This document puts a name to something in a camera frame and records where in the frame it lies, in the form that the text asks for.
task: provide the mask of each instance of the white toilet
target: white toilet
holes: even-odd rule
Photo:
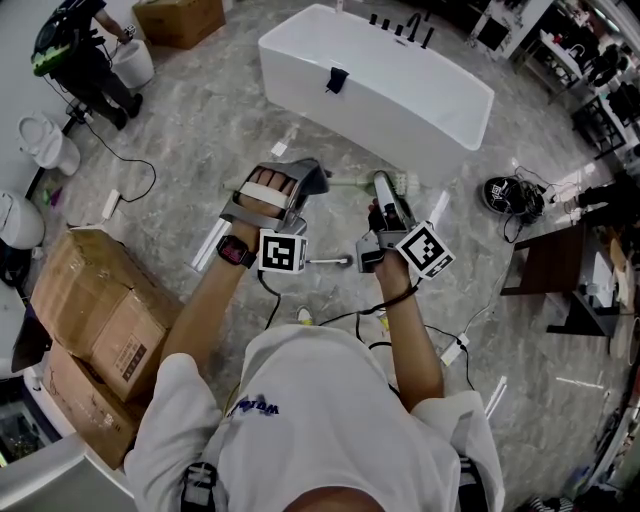
[[[57,167],[71,176],[80,166],[80,151],[60,127],[42,113],[32,112],[18,121],[20,149],[29,153],[40,167]]]
[[[0,238],[14,249],[33,249],[44,237],[44,220],[24,197],[0,190]]]

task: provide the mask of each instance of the bathtub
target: bathtub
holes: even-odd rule
[[[394,29],[312,5],[260,38],[265,92],[436,185],[457,176],[480,147],[494,93],[422,41],[409,43],[408,30],[397,37]],[[326,92],[332,67],[349,73],[337,94]]]

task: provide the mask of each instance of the power strip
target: power strip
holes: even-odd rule
[[[107,202],[105,203],[102,210],[102,218],[104,220],[109,220],[111,218],[119,200],[120,192],[118,192],[115,188],[112,189],[109,193],[109,198],[107,199]]]
[[[467,338],[467,335],[465,333],[459,334],[458,339],[465,347],[469,345],[469,338]],[[458,340],[455,340],[442,353],[442,355],[440,356],[440,360],[444,363],[445,366],[451,366],[451,363],[455,361],[460,352],[462,352],[462,349],[458,345]]]

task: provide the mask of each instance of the table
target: table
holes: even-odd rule
[[[564,325],[549,325],[547,332],[612,337],[620,306],[605,307],[585,291],[596,255],[613,272],[609,254],[583,224],[518,242],[500,295],[560,294],[568,304],[567,318]]]
[[[519,72],[524,66],[527,66],[529,67],[529,69],[534,71],[533,68],[529,66],[529,62],[535,56],[535,54],[543,47],[546,47],[551,51],[552,57],[560,65],[560,67],[562,67],[562,69],[564,69],[570,77],[573,76],[575,78],[573,80],[570,80],[569,84],[566,87],[561,87],[560,90],[551,97],[549,104],[553,103],[563,92],[573,88],[584,78],[584,74],[580,69],[580,65],[575,61],[575,59],[567,50],[553,42],[553,37],[554,36],[552,34],[548,34],[544,30],[541,30],[539,38],[533,41],[533,43],[531,43],[525,50],[525,57],[516,70],[516,72]]]
[[[589,144],[598,149],[596,160],[600,160],[630,142],[622,121],[611,110],[609,101],[602,95],[596,95],[580,107],[571,115],[571,119],[574,130],[578,130]]]

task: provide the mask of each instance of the bathtub faucet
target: bathtub faucet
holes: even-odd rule
[[[411,35],[409,36],[408,41],[410,43],[413,43],[416,40],[416,33],[418,32],[418,25],[420,25],[420,13],[417,12],[415,13],[413,16],[411,16],[411,18],[409,18],[409,21],[407,21],[407,28],[411,28],[411,24],[415,21],[416,24],[413,26],[413,30],[411,31]]]

